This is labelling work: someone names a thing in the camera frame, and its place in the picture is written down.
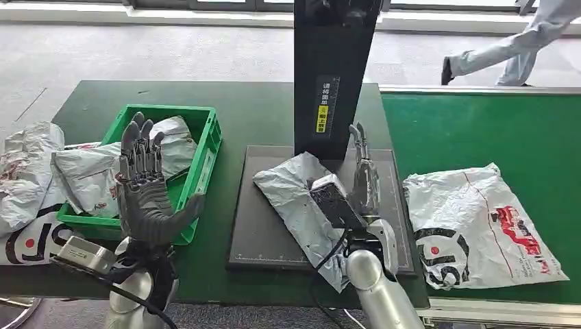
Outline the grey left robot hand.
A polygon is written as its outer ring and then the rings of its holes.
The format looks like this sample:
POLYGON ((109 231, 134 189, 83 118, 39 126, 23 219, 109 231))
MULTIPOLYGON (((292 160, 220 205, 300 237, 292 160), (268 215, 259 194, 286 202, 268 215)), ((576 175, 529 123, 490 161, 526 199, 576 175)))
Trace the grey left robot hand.
POLYGON ((123 233, 150 247, 169 246, 202 212, 205 193, 190 196, 181 210, 174 210, 162 172, 164 133, 153 138, 153 121, 137 112, 121 139, 117 203, 123 233))

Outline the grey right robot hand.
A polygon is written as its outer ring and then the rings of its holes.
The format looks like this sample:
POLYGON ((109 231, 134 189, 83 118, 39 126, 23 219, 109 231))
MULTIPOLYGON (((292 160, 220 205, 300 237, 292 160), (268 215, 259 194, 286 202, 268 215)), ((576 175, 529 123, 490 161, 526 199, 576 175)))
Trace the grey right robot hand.
POLYGON ((351 204, 367 222, 380 218, 380 177, 375 163, 369 156, 367 136, 360 122, 351 124, 349 132, 356 149, 356 169, 351 190, 351 204))

